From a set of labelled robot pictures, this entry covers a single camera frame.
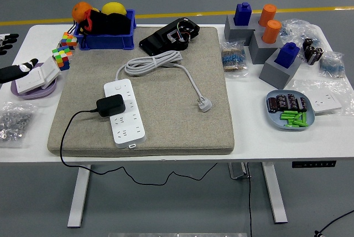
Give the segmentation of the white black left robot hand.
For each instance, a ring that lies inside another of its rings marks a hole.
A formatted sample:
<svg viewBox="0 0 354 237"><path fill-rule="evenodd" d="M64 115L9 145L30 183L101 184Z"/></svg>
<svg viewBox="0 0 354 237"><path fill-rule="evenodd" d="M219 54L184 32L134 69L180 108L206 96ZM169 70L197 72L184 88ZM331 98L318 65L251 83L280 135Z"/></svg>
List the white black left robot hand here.
<svg viewBox="0 0 354 237"><path fill-rule="evenodd" d="M18 37L19 34L17 33L1 34L1 55L5 55L7 50L13 47L12 44L17 42ZM1 84L27 76L38 61L38 59L34 58L26 63L1 68Z"/></svg>

